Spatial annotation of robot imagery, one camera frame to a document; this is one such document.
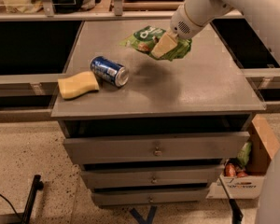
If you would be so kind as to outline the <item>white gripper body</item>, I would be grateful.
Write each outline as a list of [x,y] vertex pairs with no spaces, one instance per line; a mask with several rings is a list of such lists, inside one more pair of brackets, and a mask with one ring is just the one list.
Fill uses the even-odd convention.
[[192,39],[207,24],[231,11],[231,6],[222,0],[185,0],[170,21],[174,37]]

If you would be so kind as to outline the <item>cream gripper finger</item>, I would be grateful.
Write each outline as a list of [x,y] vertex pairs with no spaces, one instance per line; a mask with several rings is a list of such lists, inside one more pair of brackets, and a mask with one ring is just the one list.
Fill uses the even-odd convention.
[[173,33],[172,31],[166,31],[151,51],[151,54],[155,58],[159,59],[160,57],[174,49],[177,46],[177,43],[177,34]]

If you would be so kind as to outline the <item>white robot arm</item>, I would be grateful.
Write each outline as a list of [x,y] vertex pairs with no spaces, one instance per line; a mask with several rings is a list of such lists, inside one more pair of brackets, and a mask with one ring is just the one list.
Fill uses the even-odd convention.
[[[213,19],[236,9],[280,65],[280,0],[185,0],[152,50],[156,58],[191,39]],[[271,161],[259,196],[256,224],[280,224],[280,148]]]

